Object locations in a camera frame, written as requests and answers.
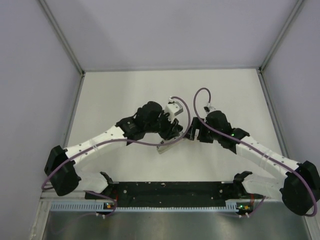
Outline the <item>grey stapler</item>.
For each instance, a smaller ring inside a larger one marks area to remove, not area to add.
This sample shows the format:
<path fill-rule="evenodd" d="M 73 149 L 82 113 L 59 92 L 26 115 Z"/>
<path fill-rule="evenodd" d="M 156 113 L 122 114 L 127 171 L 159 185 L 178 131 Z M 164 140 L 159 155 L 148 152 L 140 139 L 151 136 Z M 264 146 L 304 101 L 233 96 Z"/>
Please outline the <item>grey stapler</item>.
<path fill-rule="evenodd" d="M 171 148 L 175 147 L 177 144 L 179 144 L 180 142 L 182 142 L 182 141 L 185 140 L 185 138 L 184 138 L 185 134 L 186 134 L 186 133 L 184 132 L 184 134 L 183 134 L 183 136 L 182 136 L 182 139 L 179 140 L 178 142 L 175 142 L 175 143 L 172 142 L 172 143 L 162 144 L 162 140 L 163 140 L 163 139 L 161 139 L 161 141 L 159 142 L 159 144 L 156 146 L 157 152 L 158 152 L 159 154 L 163 154 L 164 152 L 166 152 L 166 151 L 170 150 Z"/>

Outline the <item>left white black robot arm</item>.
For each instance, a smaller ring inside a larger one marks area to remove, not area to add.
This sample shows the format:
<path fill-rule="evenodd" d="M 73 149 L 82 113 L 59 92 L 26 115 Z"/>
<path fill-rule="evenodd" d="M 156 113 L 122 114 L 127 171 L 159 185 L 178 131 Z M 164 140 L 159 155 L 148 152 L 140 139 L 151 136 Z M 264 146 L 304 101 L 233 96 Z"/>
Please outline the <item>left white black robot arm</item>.
<path fill-rule="evenodd" d="M 183 127 L 177 116 L 183 106 L 170 99 L 165 107 L 149 101 L 138 108 L 132 116 L 118 121 L 103 133 L 74 146 L 55 146 L 49 153 L 44 172 L 58 196 L 78 191 L 91 191 L 102 198 L 109 198 L 114 191 L 112 179 L 103 171 L 91 172 L 87 167 L 102 155 L 114 149 L 126 147 L 142 140 L 146 134 L 158 134 L 161 142 L 156 144 L 158 152 L 178 142 Z"/>

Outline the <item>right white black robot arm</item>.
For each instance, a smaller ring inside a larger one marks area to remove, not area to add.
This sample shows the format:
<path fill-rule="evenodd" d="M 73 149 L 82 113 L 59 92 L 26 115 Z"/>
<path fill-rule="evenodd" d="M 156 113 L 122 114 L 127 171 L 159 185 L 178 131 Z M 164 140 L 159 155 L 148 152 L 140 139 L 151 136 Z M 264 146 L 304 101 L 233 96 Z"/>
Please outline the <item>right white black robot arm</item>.
<path fill-rule="evenodd" d="M 320 174 L 310 161 L 298 162 L 280 155 L 256 141 L 247 131 L 232 127 L 220 110 L 192 119 L 186 138 L 201 143 L 217 141 L 224 149 L 269 173 L 263 177 L 244 171 L 234 176 L 233 192 L 239 198 L 249 194 L 284 203 L 294 214 L 314 216 L 320 199 Z"/>

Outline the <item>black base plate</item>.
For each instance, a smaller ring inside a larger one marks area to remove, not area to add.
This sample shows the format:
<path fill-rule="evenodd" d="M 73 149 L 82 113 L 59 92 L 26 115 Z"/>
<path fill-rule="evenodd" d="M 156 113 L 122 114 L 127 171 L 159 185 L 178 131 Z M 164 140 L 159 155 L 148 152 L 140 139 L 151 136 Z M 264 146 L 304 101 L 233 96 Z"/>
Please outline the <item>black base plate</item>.
<path fill-rule="evenodd" d="M 224 207 L 227 200 L 251 200 L 233 182 L 118 182 L 101 193 L 119 207 Z"/>

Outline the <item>right aluminium frame post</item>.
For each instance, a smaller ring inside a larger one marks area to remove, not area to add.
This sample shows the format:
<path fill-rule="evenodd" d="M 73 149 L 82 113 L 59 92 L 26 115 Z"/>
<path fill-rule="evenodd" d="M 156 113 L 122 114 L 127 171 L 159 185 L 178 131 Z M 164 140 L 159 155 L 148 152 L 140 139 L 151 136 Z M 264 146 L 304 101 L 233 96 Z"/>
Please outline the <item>right aluminium frame post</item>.
<path fill-rule="evenodd" d="M 274 55 L 277 53 L 279 47 L 281 46 L 282 42 L 286 38 L 287 34 L 289 33 L 290 29 L 294 25 L 297 17 L 303 10 L 307 0 L 296 0 L 295 4 L 290 11 L 288 17 L 286 18 L 284 24 L 281 26 L 279 33 L 277 34 L 275 40 L 273 41 L 270 49 L 268 50 L 267 54 L 265 55 L 260 67 L 258 68 L 259 73 L 263 73 L 268 65 L 270 64 L 271 60 L 273 59 Z"/>

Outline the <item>aluminium frame post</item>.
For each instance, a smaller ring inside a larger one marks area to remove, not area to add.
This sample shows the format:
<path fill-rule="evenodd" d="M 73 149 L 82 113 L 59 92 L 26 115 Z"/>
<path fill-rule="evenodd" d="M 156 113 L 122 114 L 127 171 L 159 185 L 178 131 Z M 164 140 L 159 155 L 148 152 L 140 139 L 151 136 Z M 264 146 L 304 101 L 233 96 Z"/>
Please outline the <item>aluminium frame post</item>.
<path fill-rule="evenodd" d="M 85 71 L 81 67 L 80 62 L 78 61 L 71 45 L 69 44 L 64 32 L 62 31 L 59 23 L 57 22 L 56 17 L 54 16 L 52 10 L 50 9 L 50 6 L 48 5 L 46 0 L 36 0 L 38 3 L 40 9 L 44 13 L 46 19 L 48 20 L 54 34 L 56 35 L 60 45 L 62 46 L 64 52 L 66 53 L 67 57 L 77 70 L 77 72 L 80 74 L 80 76 L 83 76 L 85 74 Z"/>
<path fill-rule="evenodd" d="M 273 41 L 270 49 L 268 50 L 267 54 L 265 55 L 260 67 L 258 68 L 259 73 L 263 73 L 268 65 L 270 64 L 271 60 L 273 59 L 274 55 L 277 53 L 279 47 L 281 46 L 282 42 L 286 38 L 287 34 L 289 33 L 290 29 L 294 25 L 297 17 L 303 10 L 307 0 L 296 0 L 295 4 L 290 11 L 288 17 L 286 18 L 284 24 L 281 26 L 279 33 L 277 34 L 275 40 Z"/>

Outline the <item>left aluminium frame post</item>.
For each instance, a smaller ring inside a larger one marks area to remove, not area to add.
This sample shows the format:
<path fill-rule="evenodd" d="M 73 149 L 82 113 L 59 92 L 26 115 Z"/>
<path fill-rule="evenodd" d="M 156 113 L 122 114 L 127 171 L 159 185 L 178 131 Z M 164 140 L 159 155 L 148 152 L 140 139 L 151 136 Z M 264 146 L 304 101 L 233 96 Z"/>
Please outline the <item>left aluminium frame post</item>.
<path fill-rule="evenodd" d="M 78 61 L 71 45 L 69 44 L 64 32 L 62 31 L 59 23 L 57 22 L 56 17 L 54 16 L 52 10 L 50 9 L 50 6 L 48 5 L 46 0 L 36 0 L 38 3 L 40 9 L 44 13 L 46 19 L 48 20 L 54 34 L 56 35 L 60 45 L 62 46 L 64 52 L 66 53 L 67 57 L 77 70 L 77 72 L 80 74 L 80 76 L 83 76 L 85 74 L 85 71 L 81 67 L 80 62 Z"/>

